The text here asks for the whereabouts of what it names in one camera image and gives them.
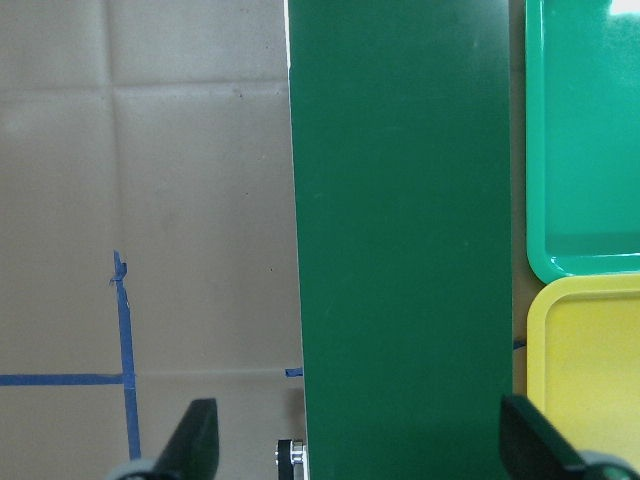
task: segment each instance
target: green tray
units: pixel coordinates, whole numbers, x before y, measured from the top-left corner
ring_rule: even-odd
[[[526,7],[527,249],[545,282],[640,270],[640,2]]]

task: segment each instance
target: blue tape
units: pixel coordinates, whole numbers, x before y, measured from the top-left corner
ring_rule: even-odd
[[[138,424],[138,401],[136,398],[136,369],[133,359],[133,336],[131,334],[131,311],[127,291],[124,288],[124,277],[127,275],[127,264],[120,259],[120,252],[113,251],[115,274],[111,283],[116,285],[118,297],[118,319],[120,325],[120,354],[122,358],[122,384],[124,385],[124,406],[127,419],[127,436],[129,438],[129,458],[140,458],[140,428]]]
[[[0,375],[0,387],[41,385],[121,385],[122,375],[71,373],[53,375]]]
[[[286,368],[284,370],[284,374],[287,378],[291,378],[291,377],[302,377],[304,375],[304,371],[302,370],[302,367],[298,367],[298,368]]]

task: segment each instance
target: yellow tray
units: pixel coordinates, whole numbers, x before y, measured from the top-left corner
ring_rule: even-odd
[[[540,292],[527,394],[578,450],[640,469],[640,275],[568,277]]]

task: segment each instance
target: blue painter's tape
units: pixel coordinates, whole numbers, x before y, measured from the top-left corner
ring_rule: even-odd
[[[127,437],[129,438],[129,458],[140,458],[140,430],[138,427],[138,400],[135,388],[124,388],[124,406],[127,416]]]
[[[284,371],[284,374],[287,378],[291,378],[291,377],[302,377],[304,375],[304,371],[302,370],[302,367],[299,368],[287,368]]]
[[[124,288],[124,277],[127,275],[127,264],[120,259],[120,252],[113,251],[115,273],[111,283],[116,285],[118,297],[118,318],[120,325],[120,353],[122,358],[122,383],[124,385],[124,405],[127,418],[127,435],[129,437],[129,458],[140,458],[140,429],[138,425],[138,401],[136,398],[136,370],[133,358],[133,336],[131,334],[131,311],[127,291]]]
[[[70,373],[52,375],[0,375],[0,387],[43,385],[121,385],[122,375]]]

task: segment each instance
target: green panel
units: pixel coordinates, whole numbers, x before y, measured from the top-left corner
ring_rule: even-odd
[[[507,2],[289,15],[312,478],[504,478]]]

